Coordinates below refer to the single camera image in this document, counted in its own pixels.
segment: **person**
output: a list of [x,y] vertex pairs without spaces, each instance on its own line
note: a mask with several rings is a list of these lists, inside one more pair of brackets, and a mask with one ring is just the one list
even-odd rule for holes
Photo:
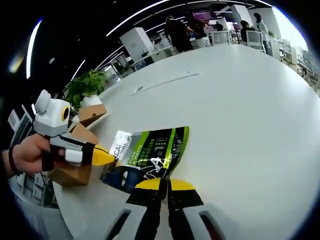
[[214,26],[215,26],[217,31],[223,31],[224,30],[224,26],[222,24],[220,24],[218,21],[216,21]]
[[[63,218],[57,211],[18,202],[12,193],[8,179],[19,173],[35,174],[42,171],[42,158],[45,152],[50,152],[50,142],[45,137],[34,134],[25,138],[20,144],[2,151],[0,155],[1,199],[5,206],[3,211],[3,229],[15,229],[11,232],[15,238],[25,239],[72,239]],[[63,157],[65,151],[60,149],[58,155]],[[63,162],[56,161],[55,167],[63,166]]]
[[250,27],[247,21],[242,20],[240,24],[242,25],[242,29],[240,31],[241,38],[244,42],[247,42],[247,31],[255,31],[255,29]]
[[210,40],[205,33],[206,24],[196,19],[192,12],[186,13],[185,20],[188,22],[187,30],[195,34],[195,39],[199,48],[211,47]]
[[182,22],[175,20],[173,16],[166,18],[164,35],[179,53],[193,49],[186,26]]
[[255,14],[253,14],[253,16],[255,17],[257,30],[259,30],[262,33],[262,42],[265,48],[265,52],[266,54],[271,55],[270,44],[269,44],[270,37],[269,37],[268,28],[259,13],[256,12]]

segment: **black bracelet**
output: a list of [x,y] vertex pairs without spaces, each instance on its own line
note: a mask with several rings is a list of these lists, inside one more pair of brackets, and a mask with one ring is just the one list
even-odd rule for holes
[[9,148],[9,163],[10,163],[10,167],[12,169],[12,172],[17,176],[20,176],[20,174],[22,174],[22,172],[18,170],[18,168],[15,164],[14,156],[12,154],[14,147],[15,147],[15,145],[11,145]]

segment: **office chair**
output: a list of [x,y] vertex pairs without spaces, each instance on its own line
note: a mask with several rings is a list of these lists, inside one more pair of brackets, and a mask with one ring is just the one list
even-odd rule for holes
[[262,33],[260,31],[246,31],[246,45],[250,48],[266,53],[262,41]]
[[231,34],[230,31],[225,30],[225,31],[213,31],[211,33],[212,37],[212,45],[216,44],[231,44]]
[[283,39],[283,54],[284,59],[289,62],[290,64],[297,65],[298,63],[298,56],[297,50],[295,47],[292,47],[290,42],[286,39]]

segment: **green leaves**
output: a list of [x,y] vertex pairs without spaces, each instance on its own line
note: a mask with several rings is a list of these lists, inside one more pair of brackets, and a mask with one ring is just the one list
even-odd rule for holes
[[269,36],[270,36],[270,37],[272,37],[272,38],[275,37],[275,34],[274,34],[272,31],[269,31],[268,33],[269,33]]
[[103,72],[94,70],[86,72],[69,84],[65,100],[70,102],[75,109],[79,109],[84,97],[99,95],[104,91],[107,83],[107,77]]

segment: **ceiling light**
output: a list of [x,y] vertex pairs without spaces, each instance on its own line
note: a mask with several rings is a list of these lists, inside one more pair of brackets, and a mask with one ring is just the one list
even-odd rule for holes
[[117,30],[119,27],[121,27],[123,24],[125,24],[127,21],[129,21],[130,19],[134,18],[135,16],[137,16],[138,14],[150,9],[150,8],[153,8],[159,4],[162,4],[162,3],[165,3],[165,2],[168,2],[169,0],[162,0],[162,1],[159,1],[159,2],[156,2],[150,6],[147,6],[145,7],[144,9],[141,9],[140,11],[137,11],[135,14],[131,15],[130,17],[128,17],[127,19],[125,19],[124,21],[122,21],[121,23],[119,23],[114,29],[112,29],[110,32],[108,32],[108,34],[106,35],[106,37],[108,37],[110,34],[112,34],[115,30]]
[[165,25],[165,24],[166,24],[165,22],[164,22],[164,23],[161,23],[161,24],[159,24],[158,26],[154,26],[154,27],[148,29],[148,30],[145,31],[145,32],[147,33],[147,32],[149,32],[149,31],[151,31],[151,30],[153,30],[153,29],[156,29],[157,27],[160,27],[160,26]]
[[11,60],[8,68],[9,68],[9,72],[12,74],[15,74],[19,67],[21,66],[22,62],[25,59],[25,54],[23,52],[19,52],[17,53],[14,58]]
[[103,60],[100,64],[99,64],[99,66],[97,66],[96,68],[95,68],[95,70],[97,70],[105,61],[107,61],[107,59],[108,58],[110,58],[113,54],[115,54],[117,51],[119,51],[121,48],[123,48],[124,46],[122,45],[121,47],[119,47],[117,50],[115,50],[113,53],[111,53],[109,56],[107,56],[106,57],[106,59],[105,60]]
[[78,67],[78,69],[75,71],[73,77],[71,78],[71,81],[75,78],[77,72],[79,71],[79,69],[81,68],[81,66],[85,63],[85,61],[86,61],[86,60],[83,60],[83,61],[82,61],[82,63],[81,63],[80,66]]
[[123,54],[124,52],[122,51],[122,52],[120,52],[117,56],[115,56],[114,58],[112,58],[110,61],[109,61],[109,63],[111,63],[113,60],[115,60],[117,57],[119,57],[121,54]]
[[52,64],[56,59],[53,57],[50,59],[49,64]]
[[199,12],[199,13],[195,13],[194,15],[200,15],[200,14],[209,14],[210,12],[206,11],[206,12]]
[[[182,17],[179,17],[179,18],[175,18],[174,20],[179,20],[179,19],[184,19],[184,18],[185,18],[185,17],[182,16]],[[153,30],[153,29],[156,29],[157,27],[160,27],[160,26],[165,25],[165,24],[166,24],[165,22],[164,22],[164,23],[161,23],[161,24],[159,24],[158,26],[154,26],[154,27],[148,29],[148,30],[145,31],[145,32],[147,33],[147,32],[149,32],[149,31],[151,31],[151,30]]]
[[164,31],[164,29],[161,29],[161,30],[157,31],[157,33],[161,33],[161,32],[163,32],[163,31]]
[[254,0],[254,1],[259,2],[261,4],[265,4],[265,5],[269,6],[269,7],[272,7],[272,5],[270,5],[269,3],[266,3],[264,1],[261,1],[261,0]]
[[153,16],[155,16],[155,15],[157,15],[157,14],[159,14],[159,13],[162,13],[162,12],[164,12],[164,11],[167,11],[167,10],[169,10],[169,9],[174,9],[174,8],[177,8],[177,7],[180,7],[180,6],[189,5],[189,4],[209,3],[209,2],[233,3],[233,4],[247,5],[247,6],[250,6],[250,7],[253,7],[253,8],[255,7],[255,5],[252,5],[252,4],[250,4],[250,3],[244,3],[244,2],[241,2],[241,1],[233,1],[233,0],[222,0],[222,1],[218,1],[218,0],[201,0],[201,1],[192,1],[192,2],[188,2],[188,3],[183,3],[183,4],[171,6],[171,7],[162,9],[161,11],[157,11],[157,12],[154,13],[153,15],[147,16],[147,17],[145,17],[144,19],[136,22],[136,23],[134,24],[134,26],[137,25],[137,24],[139,24],[139,23],[141,23],[141,22],[143,22],[144,20],[146,20],[146,19],[148,19],[148,18],[150,18],[150,17],[153,17]]
[[160,39],[160,38],[161,38],[161,36],[157,36],[155,39],[153,39],[153,41]]
[[34,48],[34,43],[35,43],[37,31],[38,31],[38,28],[39,28],[39,25],[40,25],[41,21],[42,21],[42,19],[37,23],[37,25],[35,25],[32,33],[31,33],[29,46],[28,46],[28,51],[27,51],[27,54],[26,54],[26,79],[30,78],[30,75],[31,75],[32,49]]
[[31,108],[32,108],[33,114],[36,115],[37,111],[36,111],[35,105],[33,103],[31,104]]

